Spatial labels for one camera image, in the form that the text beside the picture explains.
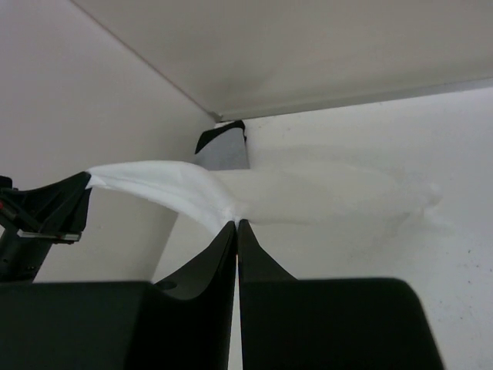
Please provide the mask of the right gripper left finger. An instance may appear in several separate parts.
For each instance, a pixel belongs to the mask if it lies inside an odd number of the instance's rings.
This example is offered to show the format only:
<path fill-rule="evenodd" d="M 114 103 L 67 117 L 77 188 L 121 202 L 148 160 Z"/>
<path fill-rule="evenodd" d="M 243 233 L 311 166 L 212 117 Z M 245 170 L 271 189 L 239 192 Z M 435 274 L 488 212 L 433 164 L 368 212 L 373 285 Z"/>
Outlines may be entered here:
<path fill-rule="evenodd" d="M 227 223 L 170 276 L 146 281 L 5 284 L 3 369 L 225 369 L 236 275 Z"/>

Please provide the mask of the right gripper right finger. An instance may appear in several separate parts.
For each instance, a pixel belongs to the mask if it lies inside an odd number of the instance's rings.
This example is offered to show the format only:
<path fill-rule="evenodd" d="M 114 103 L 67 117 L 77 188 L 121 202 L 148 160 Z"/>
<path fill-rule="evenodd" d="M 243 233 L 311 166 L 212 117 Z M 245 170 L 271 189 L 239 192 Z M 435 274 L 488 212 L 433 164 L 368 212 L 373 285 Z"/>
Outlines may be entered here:
<path fill-rule="evenodd" d="M 245 369 L 441 369 L 421 302 L 396 278 L 299 280 L 238 230 Z"/>

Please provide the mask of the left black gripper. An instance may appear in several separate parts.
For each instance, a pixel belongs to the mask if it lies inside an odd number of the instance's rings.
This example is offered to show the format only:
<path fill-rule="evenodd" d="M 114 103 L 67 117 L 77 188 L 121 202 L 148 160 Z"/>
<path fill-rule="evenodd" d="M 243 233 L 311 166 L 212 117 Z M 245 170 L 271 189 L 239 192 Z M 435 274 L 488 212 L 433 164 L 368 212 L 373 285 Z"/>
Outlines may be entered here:
<path fill-rule="evenodd" d="M 79 241 L 86 227 L 91 176 L 80 172 L 32 190 L 1 188 L 1 224 L 20 237 L 47 238 L 56 243 Z"/>

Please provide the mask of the white tank top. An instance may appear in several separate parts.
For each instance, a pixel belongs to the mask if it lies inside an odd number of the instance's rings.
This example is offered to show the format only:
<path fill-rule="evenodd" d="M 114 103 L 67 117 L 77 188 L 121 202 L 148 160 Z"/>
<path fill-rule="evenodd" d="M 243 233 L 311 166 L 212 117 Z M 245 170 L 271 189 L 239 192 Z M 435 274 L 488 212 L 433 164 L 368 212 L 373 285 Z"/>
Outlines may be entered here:
<path fill-rule="evenodd" d="M 94 166 L 90 188 L 141 197 L 184 214 L 212 234 L 238 224 L 323 224 L 332 217 L 424 213 L 442 199 L 432 184 L 393 177 L 340 162 L 291 168 L 207 170 L 180 161 L 140 161 Z"/>

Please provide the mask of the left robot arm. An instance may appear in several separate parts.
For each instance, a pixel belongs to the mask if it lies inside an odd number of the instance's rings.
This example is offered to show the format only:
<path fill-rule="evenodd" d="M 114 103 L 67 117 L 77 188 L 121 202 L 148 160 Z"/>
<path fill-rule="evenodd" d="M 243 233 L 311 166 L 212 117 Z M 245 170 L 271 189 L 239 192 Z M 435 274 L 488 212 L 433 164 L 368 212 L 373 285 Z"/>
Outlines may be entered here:
<path fill-rule="evenodd" d="M 74 244 L 86 228 L 91 175 L 33 190 L 1 177 L 1 282 L 31 283 L 53 244 Z"/>

